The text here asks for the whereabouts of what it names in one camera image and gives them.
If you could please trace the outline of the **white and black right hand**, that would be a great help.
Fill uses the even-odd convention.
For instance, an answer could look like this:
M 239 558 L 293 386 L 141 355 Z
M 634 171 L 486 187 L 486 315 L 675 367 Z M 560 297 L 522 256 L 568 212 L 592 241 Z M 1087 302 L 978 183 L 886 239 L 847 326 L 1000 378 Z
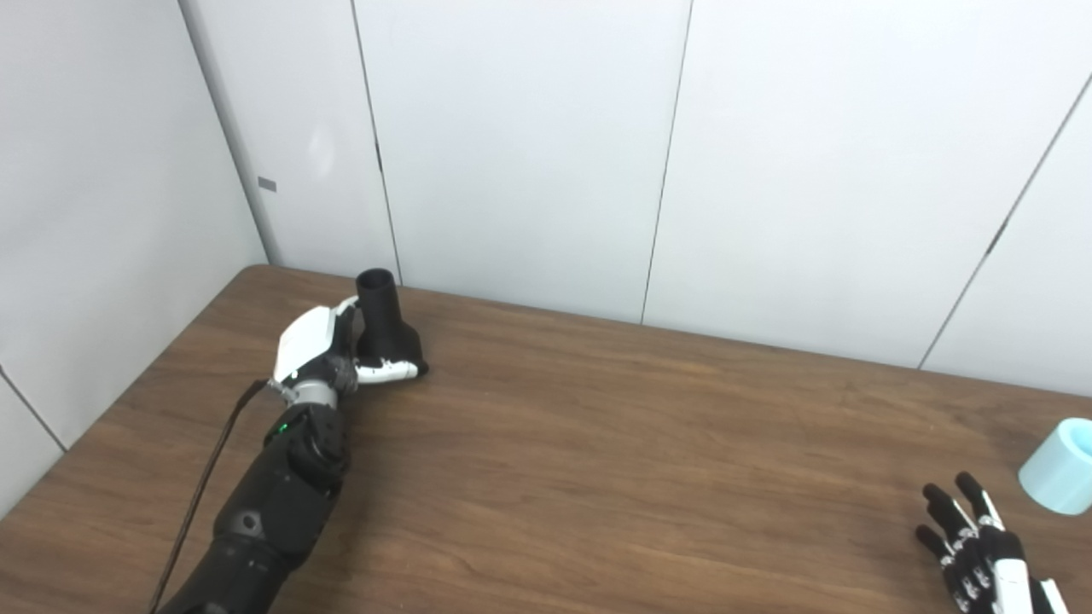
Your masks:
M 936 484 L 921 493 L 931 526 L 914 536 L 931 554 L 943 578 L 945 593 L 960 613 L 1067 613 L 1067 602 L 1053 579 L 1038 579 L 1026 564 L 1025 545 L 1002 522 L 990 493 L 971 473 L 956 474 L 956 497 Z

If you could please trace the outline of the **white and black left hand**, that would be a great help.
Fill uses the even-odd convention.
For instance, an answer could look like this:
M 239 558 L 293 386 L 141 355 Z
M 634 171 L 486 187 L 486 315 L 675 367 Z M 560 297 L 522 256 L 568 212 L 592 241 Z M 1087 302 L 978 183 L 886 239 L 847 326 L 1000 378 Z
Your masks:
M 278 339 L 272 380 L 289 408 L 339 408 L 360 387 L 428 370 L 420 335 L 403 319 L 397 295 L 385 292 L 304 312 Z

